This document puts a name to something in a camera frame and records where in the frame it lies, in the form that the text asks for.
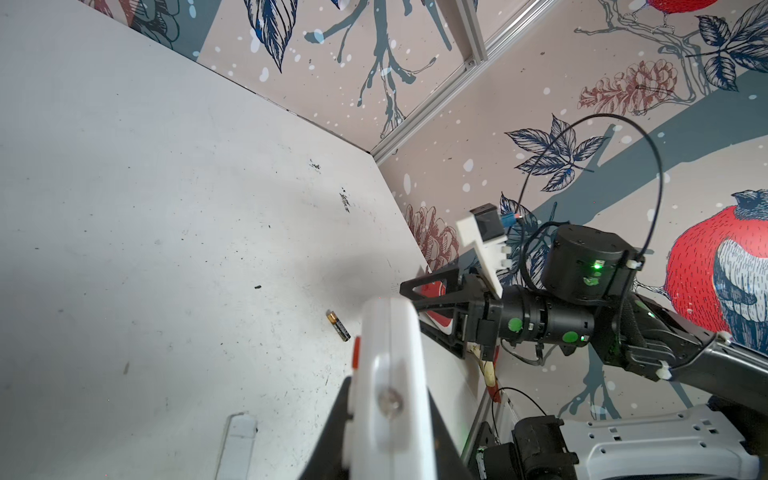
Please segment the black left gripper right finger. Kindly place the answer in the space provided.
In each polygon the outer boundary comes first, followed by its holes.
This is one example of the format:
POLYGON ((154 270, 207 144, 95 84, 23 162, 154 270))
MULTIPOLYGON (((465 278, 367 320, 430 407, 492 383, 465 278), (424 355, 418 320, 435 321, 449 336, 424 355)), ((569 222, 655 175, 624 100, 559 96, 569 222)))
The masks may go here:
POLYGON ((451 439, 431 393, 428 393, 428 398, 437 478, 439 480, 472 480, 472 476, 451 439))

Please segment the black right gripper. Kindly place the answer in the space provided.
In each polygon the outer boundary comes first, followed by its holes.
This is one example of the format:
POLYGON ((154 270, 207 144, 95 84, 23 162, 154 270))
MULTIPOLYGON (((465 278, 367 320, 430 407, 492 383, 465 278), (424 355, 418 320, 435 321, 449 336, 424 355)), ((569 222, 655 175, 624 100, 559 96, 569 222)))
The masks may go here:
POLYGON ((477 274, 466 275, 461 285, 458 267, 406 280, 399 294, 410 300, 418 312, 464 311, 464 319, 455 319, 450 333, 429 322, 420 322, 421 333, 459 359, 465 358, 466 346, 477 346, 481 360, 493 360, 499 339, 502 303, 477 274))

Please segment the white battery cover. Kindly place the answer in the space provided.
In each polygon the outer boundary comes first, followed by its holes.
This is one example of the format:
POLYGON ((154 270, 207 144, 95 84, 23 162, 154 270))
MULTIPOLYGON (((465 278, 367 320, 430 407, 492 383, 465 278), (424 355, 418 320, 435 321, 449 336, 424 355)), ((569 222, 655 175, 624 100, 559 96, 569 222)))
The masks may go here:
POLYGON ((251 415, 237 413, 228 418, 217 463, 216 480, 248 478, 257 433, 258 423, 251 415))

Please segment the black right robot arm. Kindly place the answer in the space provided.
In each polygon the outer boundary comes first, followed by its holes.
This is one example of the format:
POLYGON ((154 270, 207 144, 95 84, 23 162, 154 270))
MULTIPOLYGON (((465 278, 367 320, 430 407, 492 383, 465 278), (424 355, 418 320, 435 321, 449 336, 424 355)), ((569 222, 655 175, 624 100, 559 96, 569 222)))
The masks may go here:
POLYGON ((687 384, 709 402, 649 418, 518 421, 509 442, 483 450, 489 479, 763 479, 767 475, 767 358, 631 292, 644 255, 618 235, 557 222, 539 283, 499 287, 458 269, 405 281, 419 312, 449 318, 422 332, 457 357, 490 361, 532 342, 564 353, 589 346, 608 365, 687 384))

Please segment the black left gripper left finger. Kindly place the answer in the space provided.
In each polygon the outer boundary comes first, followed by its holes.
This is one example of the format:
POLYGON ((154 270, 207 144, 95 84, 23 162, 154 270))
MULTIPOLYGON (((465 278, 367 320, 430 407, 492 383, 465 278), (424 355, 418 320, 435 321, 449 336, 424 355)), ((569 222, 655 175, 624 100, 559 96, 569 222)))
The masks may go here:
POLYGON ((331 407, 315 448, 300 480, 347 480, 348 471, 342 465, 344 430, 350 419, 347 408, 352 377, 346 377, 331 407))

